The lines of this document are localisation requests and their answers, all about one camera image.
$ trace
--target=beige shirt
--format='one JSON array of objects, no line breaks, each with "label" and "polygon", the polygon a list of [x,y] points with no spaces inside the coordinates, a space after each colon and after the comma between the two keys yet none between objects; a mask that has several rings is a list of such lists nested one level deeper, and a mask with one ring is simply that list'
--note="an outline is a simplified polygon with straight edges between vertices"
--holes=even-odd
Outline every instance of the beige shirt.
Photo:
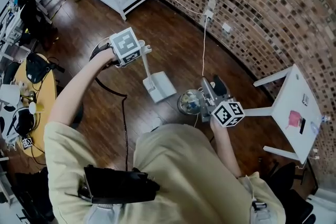
[{"label": "beige shirt", "polygon": [[[83,168],[95,164],[90,148],[79,132],[56,122],[46,125],[44,140],[54,214],[59,223],[82,223],[91,204],[77,190]],[[169,124],[143,134],[134,167],[161,188],[154,201],[125,205],[119,223],[249,223],[251,195],[198,129]]]}]

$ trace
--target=wall socket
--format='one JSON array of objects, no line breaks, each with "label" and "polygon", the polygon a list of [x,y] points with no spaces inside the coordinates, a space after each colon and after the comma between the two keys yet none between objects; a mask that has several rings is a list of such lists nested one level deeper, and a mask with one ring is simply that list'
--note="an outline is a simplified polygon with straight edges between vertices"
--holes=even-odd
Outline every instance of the wall socket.
[{"label": "wall socket", "polygon": [[206,12],[205,12],[205,16],[209,17],[210,19],[212,19],[212,16],[214,16],[214,13],[211,12],[209,9],[207,9]]}]

